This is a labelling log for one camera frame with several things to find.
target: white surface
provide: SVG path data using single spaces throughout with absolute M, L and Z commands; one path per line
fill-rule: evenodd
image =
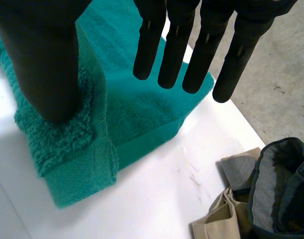
M 14 109 L 0 72 L 0 197 L 11 202 L 0 201 L 0 217 L 13 215 L 1 227 L 20 219 L 17 239 L 189 239 L 188 224 L 206 215 L 226 187 L 216 162 L 264 147 L 231 101 L 218 104 L 209 94 L 174 139 L 122 170 L 114 186 L 59 210 L 36 177 Z

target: black finger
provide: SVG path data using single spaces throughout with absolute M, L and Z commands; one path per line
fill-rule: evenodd
M 199 0 L 167 0 L 166 2 L 171 24 L 166 36 L 163 60 L 158 75 L 158 84 L 165 89 L 172 88 L 176 82 L 193 28 L 195 8 L 198 3 Z
M 224 103 L 231 98 L 258 40 L 272 23 L 273 19 L 252 21 L 237 16 L 233 40 L 213 90 L 215 101 Z
M 21 92 L 45 120 L 69 120 L 79 100 L 75 24 L 44 27 L 14 9 L 0 5 L 0 38 Z
M 182 84 L 186 92 L 195 94 L 202 86 L 233 11 L 231 1 L 204 0 L 202 2 L 201 31 Z
M 163 31 L 166 6 L 163 0 L 134 1 L 143 22 L 140 28 L 138 50 L 133 66 L 133 75 L 145 80 L 149 77 Z

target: concrete floor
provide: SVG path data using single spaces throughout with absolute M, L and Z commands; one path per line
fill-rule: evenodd
M 189 41 L 192 48 L 200 30 L 199 8 Z M 209 70 L 215 78 L 234 34 L 235 17 L 236 13 Z M 277 17 L 262 36 L 232 101 L 264 143 L 288 136 L 304 142 L 304 0 Z

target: teal towel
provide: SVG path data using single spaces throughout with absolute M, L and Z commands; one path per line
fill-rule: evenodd
M 17 102 L 15 121 L 60 208 L 113 185 L 118 170 L 174 137 L 213 87 L 208 74 L 197 94 L 185 93 L 183 64 L 174 88 L 160 88 L 163 41 L 150 77 L 137 80 L 132 67 L 141 22 L 133 0 L 94 0 L 81 15 L 76 25 L 82 100 L 73 119 L 59 126 L 45 122 L 24 99 L 0 42 L 0 65 Z

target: beige cloth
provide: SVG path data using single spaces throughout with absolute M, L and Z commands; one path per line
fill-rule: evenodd
M 211 212 L 192 223 L 195 239 L 241 239 L 232 195 L 232 189 L 226 189 Z
M 222 160 L 246 155 L 257 160 L 260 149 L 255 148 Z M 242 199 L 242 202 L 237 201 L 230 187 L 219 196 L 206 217 L 192 223 L 195 239 L 241 239 L 239 227 L 243 233 L 251 229 L 247 216 L 247 201 L 246 197 Z

